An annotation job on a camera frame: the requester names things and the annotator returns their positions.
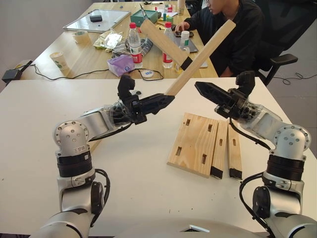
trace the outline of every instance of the whiteboard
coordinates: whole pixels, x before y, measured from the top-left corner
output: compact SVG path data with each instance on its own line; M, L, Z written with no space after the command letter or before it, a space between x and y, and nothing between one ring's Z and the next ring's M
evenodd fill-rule
M68 25L64 26L63 29L71 31L85 30L89 32L105 32L110 28L115 27L120 21L130 15L130 11L117 11L117 10L101 10L95 9L89 12L87 15L80 19L77 19ZM101 15L103 20L99 22L91 22L90 16Z

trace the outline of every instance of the red bottle cap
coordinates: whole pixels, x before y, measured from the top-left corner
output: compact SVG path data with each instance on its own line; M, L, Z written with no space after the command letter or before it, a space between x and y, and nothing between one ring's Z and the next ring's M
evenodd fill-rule
M171 28L171 27L172 27L172 23L171 23L171 22L169 22L169 21L167 21L167 22L165 23L165 27L167 27L167 28Z
M131 22L130 23L130 28L131 29L134 29L134 28L136 28L137 27L137 24L135 24L135 22Z

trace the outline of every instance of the white table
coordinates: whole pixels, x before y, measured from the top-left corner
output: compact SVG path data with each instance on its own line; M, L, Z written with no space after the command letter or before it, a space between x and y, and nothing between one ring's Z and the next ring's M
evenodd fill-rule
M96 148L93 165L107 171L111 192L91 236L113 236L140 222L180 217L263 231L242 205L239 181L229 178L227 170L217 180L166 164L184 112L222 119L213 111L215 104L199 95L195 81L191 79L166 109L149 115L147 122L104 139ZM198 81L211 81L225 90L235 87L234 78ZM148 96L165 92L172 82L137 80L136 89ZM117 84L118 80L26 80L13 81L1 92L0 233L31 234L58 212L52 130L58 122L114 103ZM289 122L259 79L250 98ZM240 143L243 177L264 171L267 150L243 137ZM305 155L303 214L317 219L317 163L310 150ZM261 180L245 188L250 205L259 185Z

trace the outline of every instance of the black office chair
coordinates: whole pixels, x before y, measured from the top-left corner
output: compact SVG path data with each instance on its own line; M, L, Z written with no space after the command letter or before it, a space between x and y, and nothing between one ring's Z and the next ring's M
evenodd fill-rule
M316 19L316 0L254 0L264 16L264 31L253 70L267 86L282 65L297 62L291 54L279 56L289 49ZM269 71L267 77L259 69Z
M192 16L202 9L203 0L185 0L185 3L189 14Z

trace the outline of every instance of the black cable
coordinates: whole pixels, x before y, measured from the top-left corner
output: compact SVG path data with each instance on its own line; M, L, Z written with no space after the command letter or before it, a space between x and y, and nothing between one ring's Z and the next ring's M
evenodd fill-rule
M245 185L247 185L248 182L255 180L255 179L260 179L263 175L263 172L252 175L250 177L247 177L246 179L244 179L242 182L240 182L240 187L239 187L239 197L241 202L243 203L243 205L245 206L245 208L247 209L247 211L251 214L252 219L256 220L267 232L269 232L270 237L274 237L272 230L270 229L270 227L267 225L267 223L262 220L252 209L251 207L249 207L247 205L247 203L244 201L243 199L243 195L242 195L242 191L243 188L245 187Z
M109 137L109 136L118 134L119 132L122 132L122 131L128 129L131 125L132 125L132 122L131 122L130 124L126 125L126 126L121 127L120 129L118 129L118 130L116 130L116 131L114 131L114 132L111 132L111 133L107 134L107 135L103 135L103 136L99 136L99 137L94 137L94 138L92 138L90 141L101 140L101 139L107 138L107 137Z
M102 169L95 169L95 172L97 174L100 174L100 175L104 176L105 179L106 179L106 185L105 185L106 189L105 189L105 193L104 193L104 205L105 205L107 203L107 201L108 201L109 194L110 194L110 179L108 177L108 174ZM97 214L97 215L95 215L93 217L93 219L92 219L92 221L90 223L90 227L93 227L93 225L96 222L96 220L98 219L99 215L100 214Z
M271 148L270 148L267 144L265 144L263 141L261 141L261 140L259 140L259 139L256 139L256 138L254 138L254 137L252 137L252 136L250 136L250 135L247 135L246 133L240 131L240 130L233 124L231 118L230 118L229 124L231 125L232 129L234 129L236 132L238 132L239 134L243 135L244 137L246 137L246 138L248 138L248 139L254 141L256 144L259 144L260 146L263 146L264 148L266 148L266 149L268 149L268 150L271 149Z
M156 73L158 73L158 74L160 75L160 78L145 79L145 78L143 77L141 71L140 71L141 69L145 69L145 70L150 70L150 71L156 72ZM163 76L159 71L156 71L156 70L151 70L151 69L147 69L147 68L136 68L136 69L134 69L134 70L131 70L129 73L132 73L133 71L138 71L144 81L158 81L158 80L164 79L164 76Z
M296 74L297 78L294 78L294 77L291 77L291 78L273 77L273 78L283 79L282 82L283 82L285 85L291 85L291 81L289 81L289 79L301 80L301 79L310 79L310 78L313 78L313 77L316 77L316 76L317 76L317 74L315 74L315 75L313 75L313 76L310 76L310 77L305 78L302 74L300 74L300 73L298 73L298 72L296 72L295 74Z
M36 74L38 74L38 75L40 75L40 76L43 76L43 77L45 77L45 78L47 78L47 79L49 79L49 80L57 80L57 79L61 79L61 78L74 79L74 78L78 78L78 77L80 77L80 76L82 76L82 75L86 75L86 74L90 74L90 73L95 73L95 72L103 72L103 71L108 71L108 70L109 70L108 68L107 68L107 69L101 69L101 70L94 70L94 71L91 71L91 72L88 72L88 73L79 74L79 75L77 75L77 76L75 76L75 77L49 78L49 77L47 77L47 76L45 76L45 75L39 73L39 72L38 72L39 69L38 69L38 67L37 67L35 64L26 64L26 65L23 65L23 66L18 67L18 68L22 68L22 67L24 67L24 66L33 66L33 67L35 68L35 73L36 73Z

